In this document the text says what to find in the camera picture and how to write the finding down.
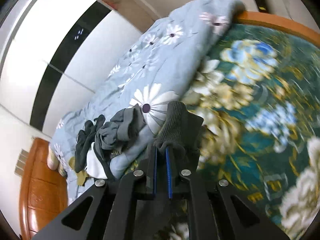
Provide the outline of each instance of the orange wooden headboard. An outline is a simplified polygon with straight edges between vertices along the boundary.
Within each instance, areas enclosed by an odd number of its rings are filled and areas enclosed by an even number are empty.
[[[31,237],[67,207],[67,184],[47,166],[48,142],[35,138],[21,182],[19,212],[23,240]]]
[[[237,23],[258,25],[289,33],[320,47],[320,34],[293,20],[277,15],[244,11],[236,18]]]

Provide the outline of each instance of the white daisy print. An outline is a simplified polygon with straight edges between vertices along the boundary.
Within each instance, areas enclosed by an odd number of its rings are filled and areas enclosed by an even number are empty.
[[[56,155],[59,155],[59,156],[61,156],[61,157],[63,156],[63,153],[62,153],[62,151],[60,150],[60,145],[59,145],[59,144],[56,143],[56,144],[54,145],[54,151],[55,151],[55,154],[56,154]]]
[[[147,61],[142,66],[140,72],[137,72],[137,78],[144,78],[146,76],[145,72],[153,71],[156,68],[156,63],[159,61],[159,57],[156,56],[154,58],[148,58]]]
[[[230,23],[229,19],[226,16],[217,16],[207,12],[200,14],[199,18],[203,20],[204,23],[213,27],[213,33],[220,36],[224,33],[225,29]]]
[[[60,119],[56,129],[61,129],[63,126],[64,126],[64,122],[62,121],[62,119]]]
[[[160,88],[160,83],[154,83],[151,88],[149,88],[149,85],[145,86],[143,92],[137,89],[134,93],[135,98],[132,98],[129,103],[130,106],[138,104],[141,107],[143,117],[154,135],[161,128],[158,122],[163,124],[166,119],[168,103],[179,98],[174,91],[168,91],[157,96]]]
[[[134,67],[139,66],[141,58],[137,57],[135,59],[132,59],[131,63],[124,69],[123,73],[126,74],[130,72]]]
[[[139,58],[140,52],[141,51],[138,49],[138,46],[133,45],[127,52],[126,56],[130,58],[131,62],[134,62]]]
[[[154,45],[155,43],[157,43],[158,40],[159,40],[159,38],[157,36],[149,33],[143,39],[143,42],[146,44],[145,48]]]
[[[121,89],[122,89],[121,94],[123,93],[124,87],[132,80],[133,77],[134,77],[134,73],[132,73],[132,74],[131,74],[131,77],[128,78],[123,84],[120,84],[120,85],[118,86],[118,88],[121,88]]]
[[[162,44],[171,45],[178,41],[178,39],[183,35],[182,27],[179,25],[168,25],[167,27],[167,35],[162,38]]]
[[[113,74],[116,73],[116,72],[119,72],[119,70],[120,70],[120,65],[117,64],[116,66],[113,67],[113,69],[111,69],[108,77],[110,77],[111,75],[113,75]]]

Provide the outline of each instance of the dark gray cloth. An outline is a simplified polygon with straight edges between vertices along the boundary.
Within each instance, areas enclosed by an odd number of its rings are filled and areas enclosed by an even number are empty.
[[[93,121],[96,122],[94,125],[91,120],[88,120],[84,124],[84,130],[80,130],[78,133],[76,152],[75,152],[75,172],[79,173],[85,167],[87,161],[87,153],[94,142],[95,135],[99,128],[103,125],[105,121],[104,115],[99,115]]]
[[[148,144],[146,154],[154,154],[151,146],[158,148],[161,156],[157,166],[157,177],[166,177],[165,148],[171,146],[175,150],[176,160],[188,162],[192,169],[196,169],[199,160],[198,136],[201,131],[203,118],[187,111],[185,104],[171,101],[168,104],[167,118],[156,140]],[[167,181],[157,179],[157,194],[153,201],[137,204],[136,223],[133,233],[134,240],[151,240],[153,235],[168,225],[171,214],[175,214],[181,201],[169,201]]]
[[[138,104],[132,108],[118,111],[96,133],[94,147],[96,153],[106,161],[110,161],[112,151],[119,152],[129,148],[136,140],[145,121]]]

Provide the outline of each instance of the blue flower pattern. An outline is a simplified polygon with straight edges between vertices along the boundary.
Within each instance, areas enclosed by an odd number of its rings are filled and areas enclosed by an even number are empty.
[[[234,41],[231,49],[221,52],[221,58],[235,63],[227,79],[253,85],[273,72],[278,65],[277,53],[272,46],[257,40]]]
[[[285,104],[285,107],[277,104],[275,109],[272,108],[270,111],[262,109],[256,117],[247,120],[245,124],[248,131],[260,130],[264,134],[273,135],[280,143],[279,146],[275,142],[274,150],[276,152],[281,152],[287,147],[288,137],[290,136],[289,127],[296,125],[294,106],[287,101]]]

